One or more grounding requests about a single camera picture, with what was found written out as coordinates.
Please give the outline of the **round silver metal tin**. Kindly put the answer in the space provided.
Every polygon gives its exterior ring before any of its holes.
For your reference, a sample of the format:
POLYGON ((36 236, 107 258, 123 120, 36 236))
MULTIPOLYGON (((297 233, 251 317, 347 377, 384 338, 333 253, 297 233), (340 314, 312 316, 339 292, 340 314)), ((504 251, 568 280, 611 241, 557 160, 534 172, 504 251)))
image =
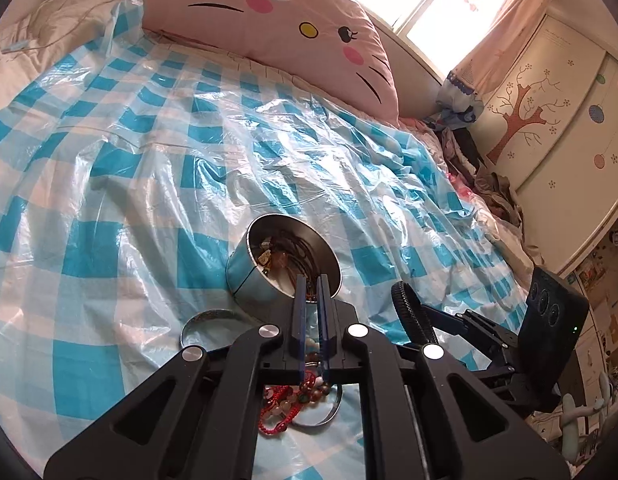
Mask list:
POLYGON ((228 289, 252 318, 271 321, 295 297, 297 278, 305 279, 307 300, 317 298, 321 275, 336 297, 341 267, 327 241, 309 224, 285 214, 264 214, 253 220, 225 267, 228 289))

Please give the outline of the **engraved silver cuff bangle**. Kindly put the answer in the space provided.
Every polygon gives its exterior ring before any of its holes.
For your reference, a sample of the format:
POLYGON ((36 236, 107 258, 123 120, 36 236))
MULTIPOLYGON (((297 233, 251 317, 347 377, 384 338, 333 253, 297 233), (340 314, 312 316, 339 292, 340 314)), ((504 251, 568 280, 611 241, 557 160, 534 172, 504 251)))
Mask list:
POLYGON ((291 426, 294 429, 303 432, 316 432, 322 430, 333 422, 341 408, 344 389, 342 385, 329 385, 326 382, 321 382, 318 387, 311 390, 308 396, 308 402, 300 404, 300 411, 317 411, 322 415, 320 420, 313 420, 306 424, 302 420, 299 422, 297 418, 291 421, 291 426))

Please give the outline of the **pale green cactus toy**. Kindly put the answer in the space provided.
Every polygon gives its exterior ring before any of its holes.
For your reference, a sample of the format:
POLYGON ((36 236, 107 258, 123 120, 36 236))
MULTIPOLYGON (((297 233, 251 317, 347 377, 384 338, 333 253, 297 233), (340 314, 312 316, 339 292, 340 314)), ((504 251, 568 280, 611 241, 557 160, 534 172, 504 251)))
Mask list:
POLYGON ((562 415, 559 417, 559 428, 562 431, 562 455, 571 465, 576 465, 580 453, 580 420, 588 420, 594 415, 600 416, 601 426, 605 425, 608 407, 612 398, 612 385, 606 373, 598 376, 601 396, 591 405, 577 406, 570 393, 563 395, 562 415))

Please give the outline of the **cluttered white shelf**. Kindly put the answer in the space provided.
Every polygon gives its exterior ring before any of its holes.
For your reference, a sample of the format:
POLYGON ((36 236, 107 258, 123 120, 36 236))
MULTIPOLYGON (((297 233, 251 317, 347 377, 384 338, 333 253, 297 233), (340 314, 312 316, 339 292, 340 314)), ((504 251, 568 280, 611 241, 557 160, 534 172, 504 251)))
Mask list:
POLYGON ((606 373, 618 394, 618 219, 569 275, 590 304, 576 345, 576 363, 565 372, 566 389, 578 405, 602 396, 606 373))

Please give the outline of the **pile of clothes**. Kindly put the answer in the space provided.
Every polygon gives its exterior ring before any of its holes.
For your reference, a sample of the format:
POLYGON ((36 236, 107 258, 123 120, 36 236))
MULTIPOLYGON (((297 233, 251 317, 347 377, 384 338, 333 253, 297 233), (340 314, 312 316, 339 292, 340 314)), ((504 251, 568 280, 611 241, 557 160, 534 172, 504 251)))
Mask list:
POLYGON ((434 118, 426 118, 425 125, 435 132, 452 172, 482 198, 495 218, 504 222, 504 228, 522 243, 526 256, 533 263, 543 263, 540 249, 525 240, 524 213, 510 180, 487 167, 470 132, 464 127, 452 130, 434 118))

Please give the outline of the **blue white patterned fabric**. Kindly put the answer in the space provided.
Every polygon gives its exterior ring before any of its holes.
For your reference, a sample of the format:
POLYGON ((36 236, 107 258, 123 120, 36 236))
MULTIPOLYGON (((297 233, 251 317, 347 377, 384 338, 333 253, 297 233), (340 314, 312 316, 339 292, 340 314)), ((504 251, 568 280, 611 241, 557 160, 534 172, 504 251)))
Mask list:
POLYGON ((437 94, 440 110, 435 123, 451 130, 475 124, 484 111, 484 101, 469 84, 450 72, 437 94))

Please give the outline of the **cream wardrobe with tree decal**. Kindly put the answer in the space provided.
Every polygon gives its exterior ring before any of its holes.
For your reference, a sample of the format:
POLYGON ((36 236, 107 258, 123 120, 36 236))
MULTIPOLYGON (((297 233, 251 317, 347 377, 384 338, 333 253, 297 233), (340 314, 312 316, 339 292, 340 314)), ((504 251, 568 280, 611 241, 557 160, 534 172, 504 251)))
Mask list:
POLYGON ((574 270, 618 218, 618 60, 546 16, 472 136, 510 180, 526 242, 551 271, 574 270))

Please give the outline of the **blue white checkered plastic sheet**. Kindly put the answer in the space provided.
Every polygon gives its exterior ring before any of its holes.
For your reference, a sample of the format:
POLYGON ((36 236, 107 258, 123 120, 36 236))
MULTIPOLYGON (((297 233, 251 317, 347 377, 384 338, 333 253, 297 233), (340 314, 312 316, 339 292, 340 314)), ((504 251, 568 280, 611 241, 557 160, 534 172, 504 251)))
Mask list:
POLYGON ((263 214, 316 229, 341 298, 393 341, 398 280, 518 330, 524 292, 431 130, 140 21, 140 0, 117 3, 0 103, 0 426, 33 470, 168 361, 194 313, 232 306, 225 265, 263 214))

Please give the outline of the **pink curtain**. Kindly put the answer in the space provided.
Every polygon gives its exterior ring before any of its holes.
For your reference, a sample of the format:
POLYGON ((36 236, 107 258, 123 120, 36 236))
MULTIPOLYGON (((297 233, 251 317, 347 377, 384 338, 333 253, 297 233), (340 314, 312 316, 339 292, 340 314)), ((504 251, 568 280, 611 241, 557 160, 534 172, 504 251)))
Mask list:
POLYGON ((505 0, 484 38, 449 73, 447 81, 482 99, 499 87, 552 0, 505 0))

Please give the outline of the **pink cat face pillow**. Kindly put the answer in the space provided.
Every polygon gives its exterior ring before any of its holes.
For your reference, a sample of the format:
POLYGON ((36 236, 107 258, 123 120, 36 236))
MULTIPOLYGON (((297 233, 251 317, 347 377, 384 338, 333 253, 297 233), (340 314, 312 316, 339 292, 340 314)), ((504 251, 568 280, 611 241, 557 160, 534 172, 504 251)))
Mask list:
POLYGON ((297 76, 383 122, 398 120, 379 33, 352 0, 143 0, 152 32, 206 44, 297 76))

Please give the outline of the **cream duvet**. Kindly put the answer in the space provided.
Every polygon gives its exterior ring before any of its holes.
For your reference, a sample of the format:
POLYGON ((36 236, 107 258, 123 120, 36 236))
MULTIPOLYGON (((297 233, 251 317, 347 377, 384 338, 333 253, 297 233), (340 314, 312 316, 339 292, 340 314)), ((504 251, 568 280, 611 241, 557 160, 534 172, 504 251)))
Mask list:
POLYGON ((103 34, 120 0, 44 0, 0 30, 0 110, 65 55, 103 34))

